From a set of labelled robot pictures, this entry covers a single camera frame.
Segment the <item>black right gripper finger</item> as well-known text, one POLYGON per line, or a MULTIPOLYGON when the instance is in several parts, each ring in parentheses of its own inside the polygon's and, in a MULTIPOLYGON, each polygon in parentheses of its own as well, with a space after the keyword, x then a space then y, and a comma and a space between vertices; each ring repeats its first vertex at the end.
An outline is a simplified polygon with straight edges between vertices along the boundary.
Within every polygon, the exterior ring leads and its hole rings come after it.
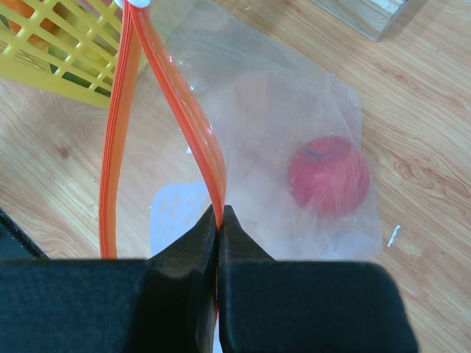
POLYGON ((225 207, 219 340, 224 352, 416 352, 395 281, 355 261, 273 259, 225 207))

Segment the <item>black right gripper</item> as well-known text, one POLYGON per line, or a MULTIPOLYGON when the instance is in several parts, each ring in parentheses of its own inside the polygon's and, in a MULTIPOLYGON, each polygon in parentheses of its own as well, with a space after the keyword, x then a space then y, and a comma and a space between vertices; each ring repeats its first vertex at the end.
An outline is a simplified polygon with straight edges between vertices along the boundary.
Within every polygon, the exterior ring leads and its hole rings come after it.
POLYGON ((51 260, 1 209, 3 352, 211 352, 212 209, 149 259, 51 260))

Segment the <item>clear orange zip bag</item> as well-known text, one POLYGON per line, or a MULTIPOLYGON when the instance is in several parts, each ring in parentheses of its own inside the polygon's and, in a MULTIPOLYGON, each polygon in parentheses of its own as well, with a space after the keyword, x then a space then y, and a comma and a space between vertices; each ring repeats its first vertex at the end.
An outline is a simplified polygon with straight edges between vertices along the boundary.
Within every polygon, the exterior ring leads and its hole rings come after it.
POLYGON ((216 221, 225 205, 278 260, 368 260, 383 247, 372 181, 363 204, 320 218, 288 191, 303 144, 341 136, 361 149, 354 88, 209 1, 169 4, 157 21, 145 1, 121 1, 118 62, 99 191, 99 248, 114 258, 116 199, 140 57, 145 57, 196 160, 216 221))

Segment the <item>red apple toy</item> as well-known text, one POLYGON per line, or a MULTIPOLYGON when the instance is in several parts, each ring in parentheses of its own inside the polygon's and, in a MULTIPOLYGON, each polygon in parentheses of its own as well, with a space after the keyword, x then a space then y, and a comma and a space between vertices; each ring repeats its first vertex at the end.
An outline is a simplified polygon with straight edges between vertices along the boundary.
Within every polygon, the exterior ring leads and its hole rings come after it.
POLYGON ((288 164, 288 191, 297 205, 320 218, 340 218, 364 202, 371 182, 358 145, 326 136, 299 147, 288 164))

